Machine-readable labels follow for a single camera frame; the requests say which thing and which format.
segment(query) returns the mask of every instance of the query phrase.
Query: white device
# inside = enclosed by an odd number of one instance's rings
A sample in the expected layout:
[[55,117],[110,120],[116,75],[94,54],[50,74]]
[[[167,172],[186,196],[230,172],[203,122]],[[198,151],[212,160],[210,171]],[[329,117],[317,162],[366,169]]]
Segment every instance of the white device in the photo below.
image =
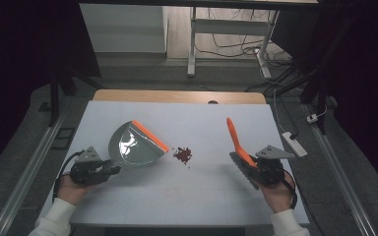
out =
[[310,115],[306,117],[306,120],[309,124],[314,123],[318,120],[318,116],[316,114]]
[[306,150],[302,147],[302,145],[297,141],[297,139],[291,139],[290,138],[291,133],[285,132],[282,134],[283,139],[287,142],[287,144],[290,146],[290,148],[293,150],[293,152],[298,157],[303,157],[308,154]]

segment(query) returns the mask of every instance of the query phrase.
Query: hand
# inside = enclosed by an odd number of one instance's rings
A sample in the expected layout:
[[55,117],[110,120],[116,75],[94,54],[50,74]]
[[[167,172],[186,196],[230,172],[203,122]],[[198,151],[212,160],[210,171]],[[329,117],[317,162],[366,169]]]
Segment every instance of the hand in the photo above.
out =
[[70,178],[70,175],[64,175],[60,180],[60,187],[57,192],[57,198],[64,200],[72,205],[77,205],[81,199],[96,185],[81,186],[77,185]]
[[[294,182],[291,176],[285,172],[284,178],[294,189]],[[256,181],[254,181],[254,183],[256,183],[262,190],[266,203],[272,209],[273,213],[279,213],[290,209],[292,195],[283,183],[274,186],[265,186]]]

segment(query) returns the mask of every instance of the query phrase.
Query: dark wall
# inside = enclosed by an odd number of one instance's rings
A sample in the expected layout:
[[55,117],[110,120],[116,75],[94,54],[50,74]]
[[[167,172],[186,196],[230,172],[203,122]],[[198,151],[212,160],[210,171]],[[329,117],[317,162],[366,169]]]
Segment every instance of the dark wall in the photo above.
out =
[[69,0],[0,0],[0,153],[56,70],[99,76],[79,8]]
[[368,1],[335,54],[335,115],[378,172],[378,1]]

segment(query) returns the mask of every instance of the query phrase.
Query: white table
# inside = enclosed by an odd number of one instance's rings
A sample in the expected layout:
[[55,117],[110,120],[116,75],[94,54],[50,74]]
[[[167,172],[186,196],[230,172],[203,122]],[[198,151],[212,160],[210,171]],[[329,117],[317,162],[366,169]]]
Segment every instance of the white table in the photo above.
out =
[[[170,152],[151,166],[123,169],[98,186],[78,205],[71,223],[105,227],[271,223],[272,212],[262,193],[251,186],[229,157],[234,147],[226,117],[234,122],[249,153],[266,145],[283,148],[266,104],[91,101],[67,156],[93,146],[102,158],[109,158],[111,135],[133,119],[165,142]],[[177,148],[192,150],[187,165],[172,156]],[[283,166],[291,172],[287,161]],[[294,213],[299,223],[309,222],[300,195]]]

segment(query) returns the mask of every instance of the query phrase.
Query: orange handle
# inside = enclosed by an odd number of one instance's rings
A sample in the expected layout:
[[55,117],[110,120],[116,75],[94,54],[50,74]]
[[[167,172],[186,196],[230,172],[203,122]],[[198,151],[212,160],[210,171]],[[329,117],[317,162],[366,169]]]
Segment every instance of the orange handle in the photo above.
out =
[[257,168],[257,164],[251,159],[247,151],[245,151],[245,149],[240,145],[237,132],[235,131],[234,124],[232,124],[230,118],[226,118],[226,125],[228,126],[229,134],[231,135],[232,142],[234,143],[235,152],[237,152],[237,154],[249,165],[251,165],[254,168]]

